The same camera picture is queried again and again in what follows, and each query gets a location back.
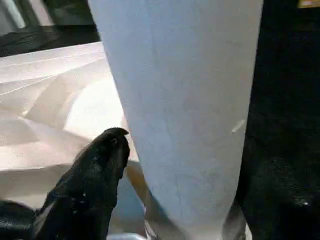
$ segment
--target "black fabric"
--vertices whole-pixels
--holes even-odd
[[[55,25],[94,25],[87,0],[44,0]]]
[[[319,43],[260,30],[236,194],[253,240],[320,240]]]
[[[0,239],[28,240],[36,212],[28,206],[0,201]]]
[[[320,28],[320,8],[298,8],[299,0],[264,0],[261,27],[269,31]]]
[[[0,36],[0,57],[98,41],[95,25],[27,27]]]

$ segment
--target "black cloth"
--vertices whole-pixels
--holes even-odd
[[[295,26],[259,34],[236,194],[253,240],[320,240],[320,32]]]
[[[36,211],[13,201],[0,201],[0,239],[28,240]]]
[[[95,25],[26,27],[0,36],[0,57],[98,41]]]

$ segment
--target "black object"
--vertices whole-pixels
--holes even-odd
[[[87,0],[44,0],[55,25],[94,25]]]
[[[0,201],[0,239],[28,240],[36,212],[13,201]]]
[[[110,128],[86,146],[34,211],[0,202],[1,240],[105,240],[129,158],[122,128]]]
[[[299,0],[264,0],[261,28],[269,31],[320,29],[320,7],[298,8]]]
[[[263,11],[236,199],[253,240],[320,240],[320,32]]]
[[[0,36],[0,57],[98,41],[95,25],[32,26]]]

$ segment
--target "white surface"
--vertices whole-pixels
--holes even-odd
[[[126,119],[101,43],[0,60],[0,170],[70,165]],[[138,160],[133,142],[130,159]]]
[[[107,240],[146,240],[144,237],[134,233],[113,234],[109,235]]]
[[[147,184],[175,225],[151,213],[151,227],[163,239],[220,239],[238,185],[262,0],[89,2]]]

